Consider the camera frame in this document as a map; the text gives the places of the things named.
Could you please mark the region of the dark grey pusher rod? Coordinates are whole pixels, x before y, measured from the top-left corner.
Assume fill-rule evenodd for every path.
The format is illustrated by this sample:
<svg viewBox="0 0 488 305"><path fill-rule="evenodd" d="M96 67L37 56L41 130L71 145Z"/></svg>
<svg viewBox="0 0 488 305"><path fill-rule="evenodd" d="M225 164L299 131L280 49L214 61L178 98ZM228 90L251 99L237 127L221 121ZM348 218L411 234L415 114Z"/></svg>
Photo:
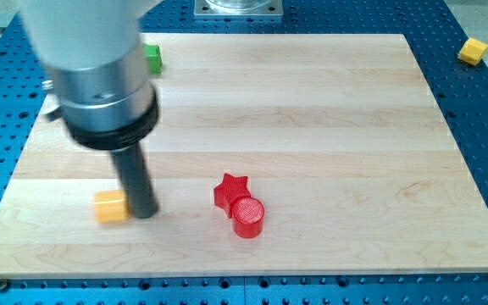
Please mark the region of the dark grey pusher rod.
<svg viewBox="0 0 488 305"><path fill-rule="evenodd" d="M139 142L110 153L132 214L138 219L152 217L158 203Z"/></svg>

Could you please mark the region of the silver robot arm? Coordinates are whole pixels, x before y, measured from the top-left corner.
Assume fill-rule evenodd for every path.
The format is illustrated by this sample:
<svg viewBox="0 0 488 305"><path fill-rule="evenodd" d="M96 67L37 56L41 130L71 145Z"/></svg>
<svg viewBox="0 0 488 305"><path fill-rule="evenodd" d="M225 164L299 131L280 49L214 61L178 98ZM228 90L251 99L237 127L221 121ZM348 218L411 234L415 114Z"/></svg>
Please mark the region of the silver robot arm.
<svg viewBox="0 0 488 305"><path fill-rule="evenodd" d="M23 0L19 14L53 82L61 116L84 147L110 152L138 219L158 211L140 141L158 122L141 42L146 0Z"/></svg>

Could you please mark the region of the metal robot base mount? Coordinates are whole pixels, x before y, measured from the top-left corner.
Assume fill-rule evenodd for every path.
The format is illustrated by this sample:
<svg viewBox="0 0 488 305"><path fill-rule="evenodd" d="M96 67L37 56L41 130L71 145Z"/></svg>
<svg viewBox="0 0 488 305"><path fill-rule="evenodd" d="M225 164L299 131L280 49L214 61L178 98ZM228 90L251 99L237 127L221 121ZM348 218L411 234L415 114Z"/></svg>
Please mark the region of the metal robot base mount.
<svg viewBox="0 0 488 305"><path fill-rule="evenodd" d="M282 0L196 0L194 15L200 17L221 16L281 16Z"/></svg>

